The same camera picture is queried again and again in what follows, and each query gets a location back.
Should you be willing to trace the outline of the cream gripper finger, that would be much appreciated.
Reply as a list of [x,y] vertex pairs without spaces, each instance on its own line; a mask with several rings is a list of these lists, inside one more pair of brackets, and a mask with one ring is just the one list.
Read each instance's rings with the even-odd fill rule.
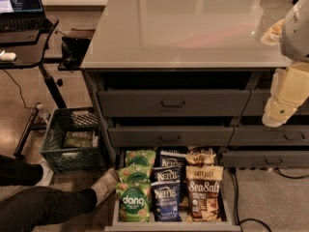
[[262,122],[270,128],[278,128],[296,113],[297,107],[292,103],[285,103],[269,99],[265,106]]
[[276,45],[280,42],[282,28],[284,26],[284,19],[281,19],[270,26],[262,35],[260,42],[265,45]]

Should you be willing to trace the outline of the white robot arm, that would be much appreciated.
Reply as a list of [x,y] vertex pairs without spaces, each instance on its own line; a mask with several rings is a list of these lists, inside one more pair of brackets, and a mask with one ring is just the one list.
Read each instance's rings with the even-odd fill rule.
[[284,19],[261,37],[266,45],[280,44],[281,54],[292,60],[287,69],[277,69],[264,109],[264,125],[285,124],[309,98],[309,0],[298,0]]

